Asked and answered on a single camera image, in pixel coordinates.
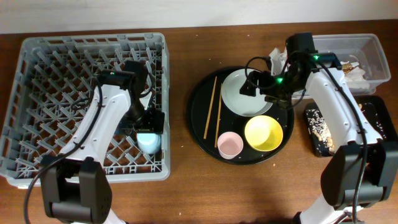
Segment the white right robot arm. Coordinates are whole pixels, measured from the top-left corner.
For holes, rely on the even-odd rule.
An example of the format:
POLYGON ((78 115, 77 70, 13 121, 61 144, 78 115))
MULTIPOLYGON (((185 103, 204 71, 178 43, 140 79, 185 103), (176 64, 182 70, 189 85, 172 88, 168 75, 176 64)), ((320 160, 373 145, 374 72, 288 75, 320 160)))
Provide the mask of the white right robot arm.
POLYGON ((278 76, 246 72, 239 92, 284 110, 294 107, 292 94, 308 93, 321 111, 336 152, 321 175, 322 194, 312 206, 294 216, 294 223, 358 221, 361 209, 389 198, 397 173, 397 142, 384 141, 364 117, 333 53, 320 53, 309 32, 285 41, 287 60, 278 76))

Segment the light blue cup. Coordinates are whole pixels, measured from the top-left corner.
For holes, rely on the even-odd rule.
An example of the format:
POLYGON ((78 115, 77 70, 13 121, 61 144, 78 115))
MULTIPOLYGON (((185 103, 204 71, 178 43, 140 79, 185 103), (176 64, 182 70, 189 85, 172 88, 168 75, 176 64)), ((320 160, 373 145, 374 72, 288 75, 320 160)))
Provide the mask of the light blue cup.
POLYGON ((156 154, 160 150, 161 135, 155 133, 137 133, 139 149, 146 154, 156 154))

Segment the tissue with gold wrapper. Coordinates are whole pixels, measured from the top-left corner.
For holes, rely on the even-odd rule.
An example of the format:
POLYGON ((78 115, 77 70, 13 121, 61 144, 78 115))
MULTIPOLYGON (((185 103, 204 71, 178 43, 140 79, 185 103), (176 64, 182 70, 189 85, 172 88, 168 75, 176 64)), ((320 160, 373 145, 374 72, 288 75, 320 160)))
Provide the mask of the tissue with gold wrapper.
POLYGON ((359 67, 358 62, 342 62, 342 68, 349 88, 369 89, 369 84, 364 78, 366 72, 359 67))

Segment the pink cup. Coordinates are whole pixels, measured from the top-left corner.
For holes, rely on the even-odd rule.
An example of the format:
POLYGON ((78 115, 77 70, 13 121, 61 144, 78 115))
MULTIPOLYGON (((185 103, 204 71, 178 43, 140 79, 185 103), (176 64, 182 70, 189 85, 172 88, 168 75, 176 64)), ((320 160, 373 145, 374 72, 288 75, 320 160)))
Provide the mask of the pink cup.
POLYGON ((242 137, 234 132, 225 132, 218 137, 216 144, 220 156, 223 159, 233 159, 243 150, 243 139, 242 137))

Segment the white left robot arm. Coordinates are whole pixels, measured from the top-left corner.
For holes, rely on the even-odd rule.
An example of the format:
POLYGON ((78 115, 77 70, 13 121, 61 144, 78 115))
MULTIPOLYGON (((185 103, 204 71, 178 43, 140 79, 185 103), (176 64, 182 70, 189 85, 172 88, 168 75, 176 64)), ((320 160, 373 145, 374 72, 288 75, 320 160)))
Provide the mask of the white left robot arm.
POLYGON ((40 182, 44 210, 62 223, 122 223, 111 209, 113 194, 103 170, 108 146, 118 126, 161 139, 165 114, 144 106, 144 64, 128 60, 124 70, 103 70, 95 79, 90 106, 78 129, 57 156, 44 156, 24 199, 29 223, 30 194, 40 182))

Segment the yellow bowl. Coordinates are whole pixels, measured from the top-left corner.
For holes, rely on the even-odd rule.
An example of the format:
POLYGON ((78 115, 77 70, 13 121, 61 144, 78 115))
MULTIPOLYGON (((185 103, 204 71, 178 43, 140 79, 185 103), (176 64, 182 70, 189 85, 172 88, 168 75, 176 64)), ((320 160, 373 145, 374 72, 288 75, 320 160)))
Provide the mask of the yellow bowl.
POLYGON ((279 122, 266 115, 251 118, 244 127, 244 137, 256 151, 269 152, 277 149, 284 137, 279 122))

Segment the food scraps and peanut shells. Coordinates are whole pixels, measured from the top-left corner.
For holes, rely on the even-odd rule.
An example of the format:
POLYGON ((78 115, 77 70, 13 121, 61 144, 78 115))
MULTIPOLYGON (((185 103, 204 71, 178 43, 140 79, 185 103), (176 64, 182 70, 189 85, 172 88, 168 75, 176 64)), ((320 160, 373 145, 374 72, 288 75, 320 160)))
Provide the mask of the food scraps and peanut shells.
MULTIPOLYGON (((375 106, 372 103, 360 103, 358 106, 371 126, 382 136, 383 140, 386 140, 387 135, 375 106)), ((308 129, 315 155, 318 157, 333 156, 336 151, 335 144, 325 119, 315 103, 310 103, 305 107, 303 119, 308 129)))

